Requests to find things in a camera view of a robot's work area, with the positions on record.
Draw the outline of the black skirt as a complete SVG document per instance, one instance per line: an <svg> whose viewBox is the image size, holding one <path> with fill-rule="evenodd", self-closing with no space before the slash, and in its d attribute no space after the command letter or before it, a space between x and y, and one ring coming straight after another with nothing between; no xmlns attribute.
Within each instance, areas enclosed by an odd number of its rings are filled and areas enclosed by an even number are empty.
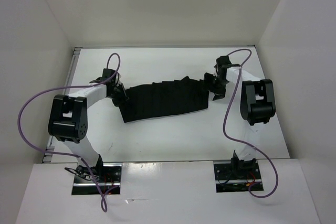
<svg viewBox="0 0 336 224"><path fill-rule="evenodd" d="M128 100L119 106L125 123L201 111L209 102L203 81L188 76L130 87L125 92Z"/></svg>

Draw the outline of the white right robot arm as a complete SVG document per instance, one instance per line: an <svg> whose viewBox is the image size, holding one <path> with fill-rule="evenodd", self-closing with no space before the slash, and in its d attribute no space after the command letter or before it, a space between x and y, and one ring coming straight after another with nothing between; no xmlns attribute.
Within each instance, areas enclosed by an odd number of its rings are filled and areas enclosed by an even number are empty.
<svg viewBox="0 0 336 224"><path fill-rule="evenodd" d="M273 82L270 79L261 79L242 69L240 65L228 64L216 66L216 73L204 74L205 88L214 93L214 100L222 99L226 94L226 85L235 85L224 116L223 133L226 138L236 143L244 144L244 148L234 151L231 158L230 172L235 178L243 178L255 168L256 153L267 155L257 145L264 125L276 114L276 103ZM243 139L229 136L226 124L233 100L238 89L240 93L239 111L242 119L247 123L244 128Z"/></svg>

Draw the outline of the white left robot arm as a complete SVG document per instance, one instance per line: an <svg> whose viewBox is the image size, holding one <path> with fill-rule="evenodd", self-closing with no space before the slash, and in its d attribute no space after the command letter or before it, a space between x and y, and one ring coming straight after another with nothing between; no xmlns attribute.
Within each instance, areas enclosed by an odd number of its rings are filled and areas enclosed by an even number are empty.
<svg viewBox="0 0 336 224"><path fill-rule="evenodd" d="M48 123L48 133L64 143L70 149L70 155L77 159L75 174L93 182L102 180L105 170L102 157L87 137L88 109L105 98L111 98L115 106L128 99L119 74L104 84L98 84L106 80L101 77L92 81L88 88L68 95L56 95Z"/></svg>

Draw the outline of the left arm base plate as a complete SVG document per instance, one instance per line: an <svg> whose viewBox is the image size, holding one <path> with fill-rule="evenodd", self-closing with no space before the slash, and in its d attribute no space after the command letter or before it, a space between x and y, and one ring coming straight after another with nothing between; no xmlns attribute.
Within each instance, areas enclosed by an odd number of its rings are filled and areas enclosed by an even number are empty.
<svg viewBox="0 0 336 224"><path fill-rule="evenodd" d="M99 192L91 175L88 172L79 173L79 168L66 168L66 170L74 174L72 186L72 195L98 195ZM121 163L105 163L101 176L96 175L96 180L103 194L119 195L121 189Z"/></svg>

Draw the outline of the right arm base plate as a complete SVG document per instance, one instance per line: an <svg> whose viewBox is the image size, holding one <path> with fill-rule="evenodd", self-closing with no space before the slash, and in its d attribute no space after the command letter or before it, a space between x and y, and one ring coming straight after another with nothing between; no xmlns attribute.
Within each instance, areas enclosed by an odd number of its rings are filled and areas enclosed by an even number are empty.
<svg viewBox="0 0 336 224"><path fill-rule="evenodd" d="M261 173L256 163L253 167L233 168L231 163L214 163L215 184L217 193L233 193L263 191Z"/></svg>

